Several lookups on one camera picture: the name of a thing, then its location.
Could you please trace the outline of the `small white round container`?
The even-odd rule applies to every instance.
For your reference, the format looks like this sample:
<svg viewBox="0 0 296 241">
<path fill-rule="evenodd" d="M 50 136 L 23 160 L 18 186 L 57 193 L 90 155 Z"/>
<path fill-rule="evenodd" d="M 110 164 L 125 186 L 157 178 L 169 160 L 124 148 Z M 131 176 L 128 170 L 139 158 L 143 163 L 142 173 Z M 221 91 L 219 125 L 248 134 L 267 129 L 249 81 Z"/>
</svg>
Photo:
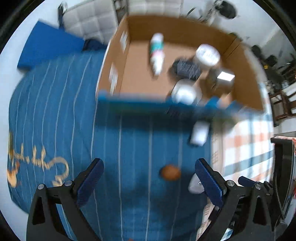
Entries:
<svg viewBox="0 0 296 241">
<path fill-rule="evenodd" d="M 192 194 L 201 194 L 205 191 L 200 179 L 196 174 L 194 174 L 190 180 L 188 190 Z"/>
</svg>

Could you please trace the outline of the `brown walnut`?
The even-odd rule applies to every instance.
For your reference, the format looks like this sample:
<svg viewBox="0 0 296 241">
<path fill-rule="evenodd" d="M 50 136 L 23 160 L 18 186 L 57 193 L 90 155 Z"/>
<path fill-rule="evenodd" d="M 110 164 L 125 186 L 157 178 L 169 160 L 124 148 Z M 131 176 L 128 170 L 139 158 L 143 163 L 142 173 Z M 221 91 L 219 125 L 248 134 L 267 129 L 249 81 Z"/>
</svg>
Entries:
<svg viewBox="0 0 296 241">
<path fill-rule="evenodd" d="M 181 178 L 181 170 L 174 165 L 165 165 L 160 170 L 160 176 L 166 181 L 177 181 Z"/>
</svg>

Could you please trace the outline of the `small white cylinder jar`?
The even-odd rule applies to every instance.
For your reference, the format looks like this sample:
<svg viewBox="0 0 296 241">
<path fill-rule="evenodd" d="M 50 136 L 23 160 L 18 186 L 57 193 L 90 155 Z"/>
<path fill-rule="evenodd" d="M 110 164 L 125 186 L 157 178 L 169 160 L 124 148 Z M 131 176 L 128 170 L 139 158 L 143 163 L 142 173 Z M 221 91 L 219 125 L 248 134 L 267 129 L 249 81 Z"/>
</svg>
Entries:
<svg viewBox="0 0 296 241">
<path fill-rule="evenodd" d="M 208 138 L 210 123 L 206 121 L 197 121 L 193 125 L 189 143 L 195 146 L 203 146 Z"/>
</svg>

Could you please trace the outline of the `silver tape roll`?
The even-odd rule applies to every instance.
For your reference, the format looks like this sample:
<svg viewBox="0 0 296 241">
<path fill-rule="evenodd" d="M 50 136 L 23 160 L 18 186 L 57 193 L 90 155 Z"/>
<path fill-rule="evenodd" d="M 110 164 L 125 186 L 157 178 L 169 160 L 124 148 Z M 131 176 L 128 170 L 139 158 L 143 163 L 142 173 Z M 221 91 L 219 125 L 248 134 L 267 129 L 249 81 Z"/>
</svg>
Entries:
<svg viewBox="0 0 296 241">
<path fill-rule="evenodd" d="M 209 70 L 206 84 L 210 92 L 216 96 L 229 94 L 234 86 L 235 74 L 229 69 L 212 68 Z"/>
</svg>

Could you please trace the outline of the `round black tin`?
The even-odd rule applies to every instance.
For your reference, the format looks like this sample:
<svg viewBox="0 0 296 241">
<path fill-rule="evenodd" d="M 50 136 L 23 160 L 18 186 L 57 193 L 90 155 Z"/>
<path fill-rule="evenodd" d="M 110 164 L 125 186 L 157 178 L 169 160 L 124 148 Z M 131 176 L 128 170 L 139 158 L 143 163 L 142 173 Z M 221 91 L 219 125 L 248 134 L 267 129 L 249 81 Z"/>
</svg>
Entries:
<svg viewBox="0 0 296 241">
<path fill-rule="evenodd" d="M 188 59 L 177 59 L 172 64 L 172 71 L 179 79 L 196 81 L 201 75 L 200 67 Z"/>
</svg>

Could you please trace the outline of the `large white round jar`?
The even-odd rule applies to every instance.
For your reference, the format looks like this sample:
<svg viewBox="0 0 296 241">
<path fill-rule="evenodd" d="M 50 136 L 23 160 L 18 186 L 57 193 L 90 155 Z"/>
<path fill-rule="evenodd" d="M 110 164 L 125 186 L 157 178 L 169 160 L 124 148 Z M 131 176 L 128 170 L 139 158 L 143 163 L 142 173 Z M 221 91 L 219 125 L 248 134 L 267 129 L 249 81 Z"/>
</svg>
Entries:
<svg viewBox="0 0 296 241">
<path fill-rule="evenodd" d="M 216 48 L 209 44 L 201 44 L 195 52 L 193 62 L 201 69 L 210 69 L 219 63 L 220 58 L 220 53 Z"/>
</svg>

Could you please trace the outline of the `white spray bottle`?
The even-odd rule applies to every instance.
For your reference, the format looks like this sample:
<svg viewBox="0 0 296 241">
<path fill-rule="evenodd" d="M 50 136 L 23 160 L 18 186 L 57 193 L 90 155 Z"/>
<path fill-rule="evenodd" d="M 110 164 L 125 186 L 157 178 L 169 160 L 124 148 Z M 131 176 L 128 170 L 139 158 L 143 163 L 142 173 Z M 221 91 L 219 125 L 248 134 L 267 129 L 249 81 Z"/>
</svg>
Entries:
<svg viewBox="0 0 296 241">
<path fill-rule="evenodd" d="M 155 33 L 152 36 L 149 45 L 150 64 L 154 76 L 159 76 L 165 59 L 164 36 L 161 33 Z"/>
</svg>

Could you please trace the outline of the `plaid checkered cloth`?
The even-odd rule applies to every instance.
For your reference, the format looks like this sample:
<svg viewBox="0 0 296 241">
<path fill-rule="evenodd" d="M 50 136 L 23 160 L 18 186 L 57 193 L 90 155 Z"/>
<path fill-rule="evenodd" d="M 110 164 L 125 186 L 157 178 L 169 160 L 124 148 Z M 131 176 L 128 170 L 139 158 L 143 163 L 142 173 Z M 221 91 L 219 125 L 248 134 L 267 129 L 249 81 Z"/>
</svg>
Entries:
<svg viewBox="0 0 296 241">
<path fill-rule="evenodd" d="M 206 160 L 225 180 L 241 176 L 264 182 L 273 172 L 273 118 L 265 113 L 258 118 L 231 123 L 214 120 L 211 124 L 211 154 Z"/>
</svg>

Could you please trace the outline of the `wooden chair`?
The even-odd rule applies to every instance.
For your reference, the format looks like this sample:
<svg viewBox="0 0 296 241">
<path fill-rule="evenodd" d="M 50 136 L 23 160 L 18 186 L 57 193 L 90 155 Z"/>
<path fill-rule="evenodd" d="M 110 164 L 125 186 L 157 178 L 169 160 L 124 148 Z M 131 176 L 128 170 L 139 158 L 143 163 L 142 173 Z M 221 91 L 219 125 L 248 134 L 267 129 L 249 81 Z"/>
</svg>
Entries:
<svg viewBox="0 0 296 241">
<path fill-rule="evenodd" d="M 295 100 L 290 100 L 292 97 L 295 97 L 295 91 L 287 95 L 283 90 L 280 90 L 276 93 L 268 94 L 272 115 L 273 115 L 273 126 L 279 126 L 279 121 L 286 118 L 294 118 L 295 113 Z"/>
</svg>

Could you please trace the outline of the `blue striped bed cover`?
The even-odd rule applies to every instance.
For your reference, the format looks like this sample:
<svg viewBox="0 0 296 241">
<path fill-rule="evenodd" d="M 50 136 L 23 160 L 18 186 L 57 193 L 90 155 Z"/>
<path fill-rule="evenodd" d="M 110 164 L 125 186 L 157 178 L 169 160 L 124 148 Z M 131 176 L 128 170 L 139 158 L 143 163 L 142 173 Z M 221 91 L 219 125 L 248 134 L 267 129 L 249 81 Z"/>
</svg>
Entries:
<svg viewBox="0 0 296 241">
<path fill-rule="evenodd" d="M 195 240 L 207 196 L 188 190 L 211 141 L 189 143 L 193 124 L 167 116 L 119 115 L 95 100 L 103 52 L 42 63 L 20 80 L 9 106 L 7 177 L 12 201 L 28 212 L 39 184 L 60 186 L 95 158 L 104 172 L 82 207 L 102 240 Z M 165 165 L 177 181 L 160 176 Z"/>
</svg>

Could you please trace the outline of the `open cardboard box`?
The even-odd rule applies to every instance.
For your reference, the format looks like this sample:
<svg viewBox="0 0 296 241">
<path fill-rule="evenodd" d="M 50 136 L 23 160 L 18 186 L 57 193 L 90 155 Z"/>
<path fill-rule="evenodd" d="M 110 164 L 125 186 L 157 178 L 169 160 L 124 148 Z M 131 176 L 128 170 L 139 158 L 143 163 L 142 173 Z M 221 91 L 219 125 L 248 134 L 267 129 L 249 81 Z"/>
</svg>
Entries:
<svg viewBox="0 0 296 241">
<path fill-rule="evenodd" d="M 264 111 L 246 48 L 186 18 L 125 16 L 108 44 L 96 98 L 127 113 L 245 119 Z"/>
</svg>

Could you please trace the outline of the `blue foam cushion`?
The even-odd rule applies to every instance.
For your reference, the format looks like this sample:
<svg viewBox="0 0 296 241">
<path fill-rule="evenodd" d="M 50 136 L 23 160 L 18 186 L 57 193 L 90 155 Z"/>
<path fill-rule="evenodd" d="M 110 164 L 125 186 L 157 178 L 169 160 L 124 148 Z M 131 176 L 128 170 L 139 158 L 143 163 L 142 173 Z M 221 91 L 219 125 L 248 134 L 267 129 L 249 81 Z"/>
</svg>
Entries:
<svg viewBox="0 0 296 241">
<path fill-rule="evenodd" d="M 83 46 L 82 38 L 38 21 L 24 45 L 17 68 L 29 70 L 58 56 L 79 53 Z"/>
</svg>

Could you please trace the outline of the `dark blue garment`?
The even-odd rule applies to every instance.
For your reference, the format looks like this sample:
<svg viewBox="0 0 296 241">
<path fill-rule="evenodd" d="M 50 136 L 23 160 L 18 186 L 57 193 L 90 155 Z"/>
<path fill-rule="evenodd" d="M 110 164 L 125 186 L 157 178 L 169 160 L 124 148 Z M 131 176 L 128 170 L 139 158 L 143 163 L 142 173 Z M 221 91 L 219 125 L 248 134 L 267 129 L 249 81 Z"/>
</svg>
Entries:
<svg viewBox="0 0 296 241">
<path fill-rule="evenodd" d="M 97 39 L 86 39 L 82 51 L 100 51 L 106 49 L 107 45 L 101 43 Z"/>
</svg>

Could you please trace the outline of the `right white padded chair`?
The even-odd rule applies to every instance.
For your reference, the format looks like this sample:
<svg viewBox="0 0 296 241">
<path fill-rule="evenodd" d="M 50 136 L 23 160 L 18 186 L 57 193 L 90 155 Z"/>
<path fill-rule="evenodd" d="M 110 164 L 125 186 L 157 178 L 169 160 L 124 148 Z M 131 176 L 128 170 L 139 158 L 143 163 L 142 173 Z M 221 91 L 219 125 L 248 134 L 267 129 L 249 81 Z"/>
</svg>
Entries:
<svg viewBox="0 0 296 241">
<path fill-rule="evenodd" d="M 129 0 L 127 7 L 129 15 L 180 16 L 183 3 L 183 0 Z"/>
</svg>

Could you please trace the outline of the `white padded chair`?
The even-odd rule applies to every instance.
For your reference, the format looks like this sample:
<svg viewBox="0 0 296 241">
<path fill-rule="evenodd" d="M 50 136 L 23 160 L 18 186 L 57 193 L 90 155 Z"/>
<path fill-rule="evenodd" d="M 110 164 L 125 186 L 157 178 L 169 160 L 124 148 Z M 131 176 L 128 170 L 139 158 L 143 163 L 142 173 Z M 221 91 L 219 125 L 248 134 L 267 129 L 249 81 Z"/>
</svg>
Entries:
<svg viewBox="0 0 296 241">
<path fill-rule="evenodd" d="M 83 39 L 108 44 L 118 27 L 113 1 L 84 1 L 63 14 L 65 31 Z"/>
<path fill-rule="evenodd" d="M 180 16 L 183 3 L 183 0 L 129 0 L 127 7 L 129 15 Z"/>
</svg>

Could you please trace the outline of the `left white padded chair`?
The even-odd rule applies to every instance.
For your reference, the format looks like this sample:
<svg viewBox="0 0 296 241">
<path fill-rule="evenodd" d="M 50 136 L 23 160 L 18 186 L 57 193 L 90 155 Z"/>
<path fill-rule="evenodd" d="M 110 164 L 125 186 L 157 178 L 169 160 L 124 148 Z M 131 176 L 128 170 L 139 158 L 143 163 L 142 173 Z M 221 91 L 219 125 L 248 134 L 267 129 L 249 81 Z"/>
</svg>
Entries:
<svg viewBox="0 0 296 241">
<path fill-rule="evenodd" d="M 84 1 L 63 14 L 65 31 L 83 39 L 108 44 L 118 27 L 113 1 Z"/>
</svg>

